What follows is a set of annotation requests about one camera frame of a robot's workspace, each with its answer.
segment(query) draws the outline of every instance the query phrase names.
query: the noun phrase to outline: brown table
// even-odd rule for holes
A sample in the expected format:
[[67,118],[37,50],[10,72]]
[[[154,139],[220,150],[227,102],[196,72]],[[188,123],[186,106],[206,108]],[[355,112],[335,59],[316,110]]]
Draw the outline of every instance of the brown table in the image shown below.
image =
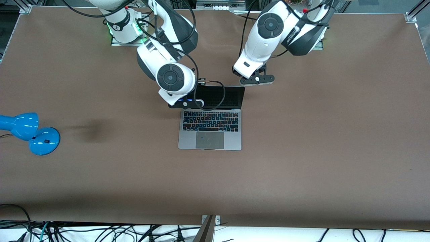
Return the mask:
[[[200,77],[238,84],[244,19],[195,13]],[[323,51],[270,60],[275,83],[246,89],[242,151],[179,150],[180,110],[136,47],[111,47],[101,19],[34,7],[0,65],[0,109],[37,112],[61,143],[38,157],[1,139],[0,202],[34,220],[428,229],[430,68],[417,29],[403,15],[330,25]]]

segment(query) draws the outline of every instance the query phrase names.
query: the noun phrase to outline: laptop trackpad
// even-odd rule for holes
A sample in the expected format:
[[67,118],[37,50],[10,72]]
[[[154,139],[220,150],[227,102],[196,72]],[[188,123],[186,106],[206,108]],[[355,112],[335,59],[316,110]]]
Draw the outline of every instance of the laptop trackpad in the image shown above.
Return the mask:
[[224,149],[224,132],[197,131],[196,149]]

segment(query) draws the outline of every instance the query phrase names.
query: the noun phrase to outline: laptop keyboard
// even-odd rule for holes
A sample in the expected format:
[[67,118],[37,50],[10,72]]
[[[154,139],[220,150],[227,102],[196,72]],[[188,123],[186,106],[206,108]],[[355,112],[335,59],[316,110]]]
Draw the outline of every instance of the laptop keyboard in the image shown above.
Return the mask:
[[185,111],[182,130],[188,131],[239,131],[237,112],[199,112]]

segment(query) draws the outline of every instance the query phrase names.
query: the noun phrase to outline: blue desk lamp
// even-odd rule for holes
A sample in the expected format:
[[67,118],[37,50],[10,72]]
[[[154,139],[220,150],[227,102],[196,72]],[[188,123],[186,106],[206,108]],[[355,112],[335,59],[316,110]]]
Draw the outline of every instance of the blue desk lamp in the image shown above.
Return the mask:
[[0,115],[0,130],[8,130],[15,137],[28,141],[33,154],[47,155],[60,143],[60,133],[52,127],[39,127],[37,113],[23,113],[15,117]]

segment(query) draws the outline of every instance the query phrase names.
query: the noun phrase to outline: laptop screen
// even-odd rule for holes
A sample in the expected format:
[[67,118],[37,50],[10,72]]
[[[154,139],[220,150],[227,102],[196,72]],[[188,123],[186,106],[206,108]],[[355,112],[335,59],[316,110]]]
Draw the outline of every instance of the laptop screen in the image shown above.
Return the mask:
[[[240,109],[245,87],[225,87],[225,98],[218,109]],[[223,96],[220,86],[198,86],[196,97],[205,102],[204,108],[210,109],[219,104]]]

